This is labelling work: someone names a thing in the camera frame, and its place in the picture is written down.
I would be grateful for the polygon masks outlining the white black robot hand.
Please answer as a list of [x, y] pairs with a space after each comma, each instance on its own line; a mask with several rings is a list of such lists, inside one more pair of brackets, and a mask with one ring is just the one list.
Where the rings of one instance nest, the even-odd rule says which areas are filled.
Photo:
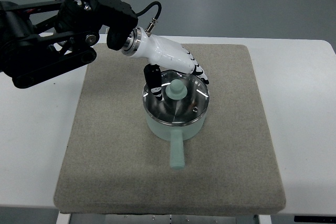
[[141, 27], [135, 28], [127, 38], [122, 53], [131, 58], [146, 58], [149, 62], [144, 67], [144, 76], [149, 91], [162, 100], [161, 70], [174, 70], [183, 74], [192, 74], [209, 84], [203, 68], [190, 51], [181, 44], [167, 38], [152, 35]]

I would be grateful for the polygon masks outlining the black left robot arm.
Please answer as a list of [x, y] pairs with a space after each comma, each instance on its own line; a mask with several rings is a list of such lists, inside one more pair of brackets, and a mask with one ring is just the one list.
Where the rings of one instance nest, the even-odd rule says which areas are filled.
[[102, 26], [107, 45], [121, 49], [138, 17], [121, 0], [1, 2], [1, 72], [25, 89], [87, 65]]

